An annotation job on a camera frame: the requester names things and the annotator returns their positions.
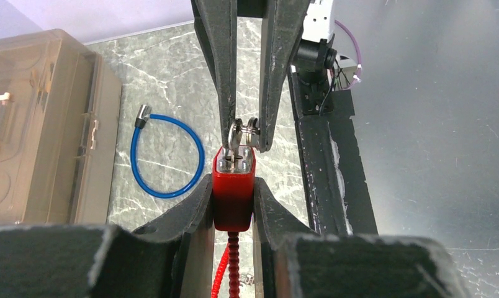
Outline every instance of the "white robot part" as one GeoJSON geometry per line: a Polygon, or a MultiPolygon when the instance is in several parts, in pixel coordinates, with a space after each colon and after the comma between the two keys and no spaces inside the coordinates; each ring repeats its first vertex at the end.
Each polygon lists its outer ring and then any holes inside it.
{"type": "Polygon", "coordinates": [[[330,40],[335,31],[336,0],[312,0],[304,18],[302,39],[319,42],[330,40]]]}

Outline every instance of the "red coiled cable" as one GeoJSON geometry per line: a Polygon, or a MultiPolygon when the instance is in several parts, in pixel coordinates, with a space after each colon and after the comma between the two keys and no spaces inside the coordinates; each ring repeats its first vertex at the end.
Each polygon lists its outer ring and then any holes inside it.
{"type": "Polygon", "coordinates": [[[229,259],[229,245],[226,245],[226,249],[222,254],[222,259],[220,259],[220,264],[218,264],[217,273],[215,279],[213,280],[213,287],[211,288],[211,298],[217,298],[218,292],[220,290],[220,284],[222,283],[222,278],[224,277],[224,272],[228,266],[229,259]]]}
{"type": "Polygon", "coordinates": [[[230,298],[238,298],[238,232],[228,232],[229,268],[230,271],[230,298]]]}
{"type": "Polygon", "coordinates": [[[239,273],[238,273],[238,232],[228,232],[228,245],[222,254],[220,264],[218,264],[217,273],[213,280],[211,288],[211,298],[217,298],[220,290],[220,284],[224,277],[224,272],[228,263],[230,264],[230,298],[239,298],[239,273]]]}

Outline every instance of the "red lock body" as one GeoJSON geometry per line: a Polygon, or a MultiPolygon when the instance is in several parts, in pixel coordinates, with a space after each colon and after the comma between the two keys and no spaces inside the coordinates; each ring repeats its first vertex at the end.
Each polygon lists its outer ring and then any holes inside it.
{"type": "Polygon", "coordinates": [[[250,228],[253,213],[254,152],[241,146],[241,158],[235,163],[227,161],[224,152],[221,148],[213,161],[213,220],[219,231],[244,232],[250,228]]]}

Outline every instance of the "marble surface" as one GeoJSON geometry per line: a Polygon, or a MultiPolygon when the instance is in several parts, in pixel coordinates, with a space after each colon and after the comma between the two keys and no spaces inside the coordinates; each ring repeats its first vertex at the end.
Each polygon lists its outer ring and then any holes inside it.
{"type": "MultiPolygon", "coordinates": [[[[261,21],[238,21],[237,116],[247,122],[258,117],[261,21]]],[[[130,168],[130,142],[140,104],[153,113],[175,117],[190,125],[204,143],[205,173],[221,146],[218,103],[212,79],[193,25],[97,43],[102,54],[124,82],[109,223],[132,230],[161,215],[186,195],[162,200],[151,197],[136,184],[130,168]]],[[[307,224],[299,152],[287,82],[283,88],[273,148],[257,155],[256,174],[290,212],[307,224]]],[[[181,129],[151,120],[142,130],[138,165],[144,180],[159,191],[177,190],[192,178],[197,166],[196,147],[181,129]]],[[[240,235],[240,274],[253,275],[251,228],[240,235]]],[[[216,234],[215,262],[227,244],[227,234],[216,234]]],[[[227,297],[227,282],[220,297],[227,297]]],[[[242,297],[254,297],[254,287],[243,284],[242,297]]]]}

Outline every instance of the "plastic storage box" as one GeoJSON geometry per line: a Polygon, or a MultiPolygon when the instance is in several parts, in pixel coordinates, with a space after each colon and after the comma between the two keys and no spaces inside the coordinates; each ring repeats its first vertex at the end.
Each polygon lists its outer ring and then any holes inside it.
{"type": "Polygon", "coordinates": [[[121,86],[62,30],[0,40],[0,224],[106,221],[121,86]]]}

